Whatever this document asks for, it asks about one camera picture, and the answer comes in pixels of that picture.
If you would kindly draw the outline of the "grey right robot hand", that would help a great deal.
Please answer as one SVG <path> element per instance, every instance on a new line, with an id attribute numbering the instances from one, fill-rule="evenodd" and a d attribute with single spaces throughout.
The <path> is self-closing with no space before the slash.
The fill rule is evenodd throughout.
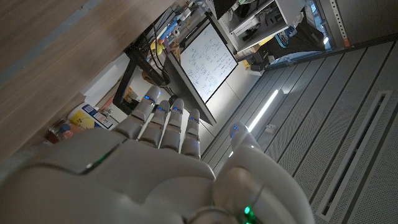
<path id="1" fill-rule="evenodd" d="M 218 174 L 200 159 L 199 112 L 152 86 L 114 129 L 43 148 L 1 182 L 2 223 L 313 223 L 299 184 L 247 127 Z"/>

